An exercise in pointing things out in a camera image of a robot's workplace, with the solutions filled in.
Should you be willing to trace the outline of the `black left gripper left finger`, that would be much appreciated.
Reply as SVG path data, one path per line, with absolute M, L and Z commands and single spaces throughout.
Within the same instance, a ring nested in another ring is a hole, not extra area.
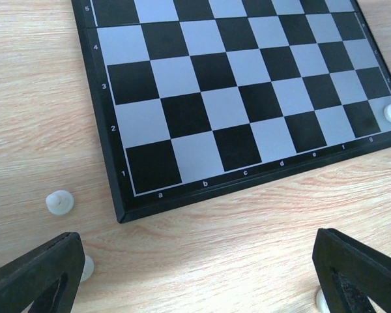
M 85 265 L 77 232 L 64 232 L 0 267 L 0 312 L 70 312 Z

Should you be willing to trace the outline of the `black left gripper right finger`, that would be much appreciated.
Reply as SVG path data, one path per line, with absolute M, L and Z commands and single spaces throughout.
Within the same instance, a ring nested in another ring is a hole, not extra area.
M 317 231 L 313 264 L 330 312 L 391 312 L 391 258 L 334 228 Z

